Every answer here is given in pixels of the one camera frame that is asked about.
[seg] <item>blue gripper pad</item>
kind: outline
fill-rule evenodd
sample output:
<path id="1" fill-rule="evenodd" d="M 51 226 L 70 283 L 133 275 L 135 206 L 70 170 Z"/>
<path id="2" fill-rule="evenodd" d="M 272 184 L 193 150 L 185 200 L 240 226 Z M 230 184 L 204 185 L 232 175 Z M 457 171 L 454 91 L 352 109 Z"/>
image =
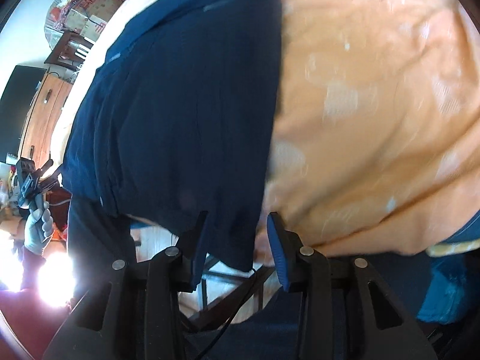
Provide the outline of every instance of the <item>blue gripper pad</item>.
<path id="1" fill-rule="evenodd" d="M 289 292 L 290 280 L 288 275 L 288 263 L 285 255 L 284 246 L 280 237 L 281 232 L 286 232 L 283 227 L 280 215 L 276 212 L 271 212 L 267 218 L 267 234 L 270 248 L 272 250 L 273 260 L 275 261 L 275 269 L 277 270 L 278 281 L 285 292 Z"/>

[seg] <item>bright light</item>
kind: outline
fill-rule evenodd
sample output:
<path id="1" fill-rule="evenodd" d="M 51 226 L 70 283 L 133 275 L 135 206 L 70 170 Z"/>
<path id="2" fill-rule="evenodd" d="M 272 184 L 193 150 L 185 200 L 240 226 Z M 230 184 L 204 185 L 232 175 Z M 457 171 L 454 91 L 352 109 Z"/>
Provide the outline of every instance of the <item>bright light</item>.
<path id="1" fill-rule="evenodd" d="M 14 240 L 9 238 L 10 233 L 0 230 L 0 280 L 9 290 L 20 291 L 23 266 L 18 257 L 11 252 Z"/>
<path id="2" fill-rule="evenodd" d="M 75 280 L 71 259 L 66 253 L 54 253 L 40 269 L 40 297 L 51 306 L 65 306 L 74 295 Z"/>

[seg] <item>red fabric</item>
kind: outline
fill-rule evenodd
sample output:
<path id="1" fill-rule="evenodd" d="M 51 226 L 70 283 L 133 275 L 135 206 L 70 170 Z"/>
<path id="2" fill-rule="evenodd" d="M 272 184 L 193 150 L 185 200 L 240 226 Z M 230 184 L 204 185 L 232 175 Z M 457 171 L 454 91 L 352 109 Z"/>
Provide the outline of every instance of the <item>red fabric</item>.
<path id="1" fill-rule="evenodd" d="M 19 341 L 35 360 L 41 360 L 51 339 L 68 316 L 68 307 L 51 307 L 37 293 L 36 276 L 45 260 L 27 249 L 23 251 L 23 290 L 0 291 L 0 310 Z M 0 359 L 14 359 L 4 342 Z"/>

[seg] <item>maroon sleeve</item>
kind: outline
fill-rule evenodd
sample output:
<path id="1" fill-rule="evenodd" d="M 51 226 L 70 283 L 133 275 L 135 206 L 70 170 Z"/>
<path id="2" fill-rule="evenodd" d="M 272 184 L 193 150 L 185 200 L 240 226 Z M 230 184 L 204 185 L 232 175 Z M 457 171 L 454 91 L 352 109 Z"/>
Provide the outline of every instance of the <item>maroon sleeve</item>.
<path id="1" fill-rule="evenodd" d="M 43 264 L 45 264 L 45 259 L 42 256 L 37 256 L 27 248 L 23 248 L 23 278 L 21 290 L 27 288 L 37 290 L 38 272 Z"/>

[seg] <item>drawer handle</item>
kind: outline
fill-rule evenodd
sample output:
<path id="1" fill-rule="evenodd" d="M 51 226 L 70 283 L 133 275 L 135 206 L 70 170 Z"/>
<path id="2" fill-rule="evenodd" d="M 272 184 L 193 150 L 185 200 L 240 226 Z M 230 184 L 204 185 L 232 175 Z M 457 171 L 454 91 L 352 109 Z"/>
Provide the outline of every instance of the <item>drawer handle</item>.
<path id="1" fill-rule="evenodd" d="M 52 95 L 52 90 L 49 89 L 49 91 L 46 93 L 45 100 L 43 101 L 45 104 L 49 102 L 51 95 Z"/>

